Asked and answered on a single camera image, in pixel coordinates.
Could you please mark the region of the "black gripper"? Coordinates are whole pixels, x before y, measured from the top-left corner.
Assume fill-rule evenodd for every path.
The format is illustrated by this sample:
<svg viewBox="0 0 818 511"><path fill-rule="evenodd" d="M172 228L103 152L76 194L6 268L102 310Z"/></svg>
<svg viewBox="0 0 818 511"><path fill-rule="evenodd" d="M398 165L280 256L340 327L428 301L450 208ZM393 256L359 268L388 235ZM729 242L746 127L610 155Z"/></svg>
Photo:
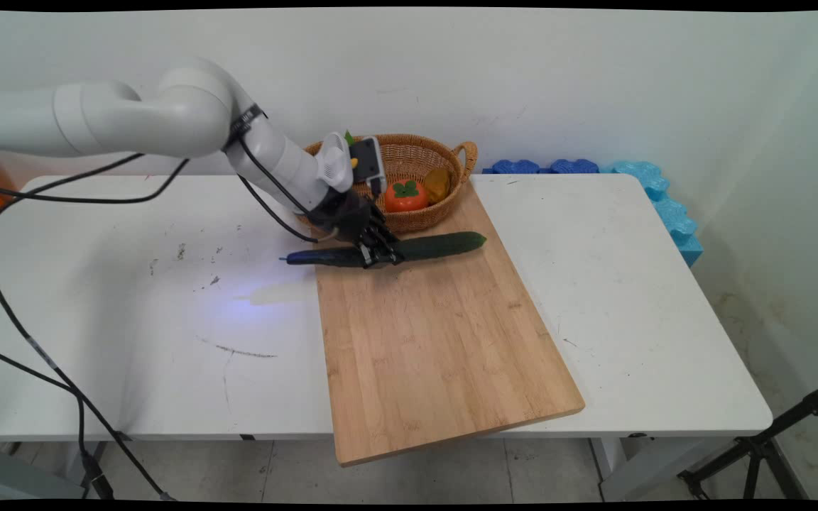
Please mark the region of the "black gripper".
<svg viewBox="0 0 818 511"><path fill-rule="evenodd" d="M328 191L321 204L310 211L310 224L325 233L337 230L335 239L358 245L364 270L405 261L396 248L399 240L387 229L379 208L357 191Z"/></svg>

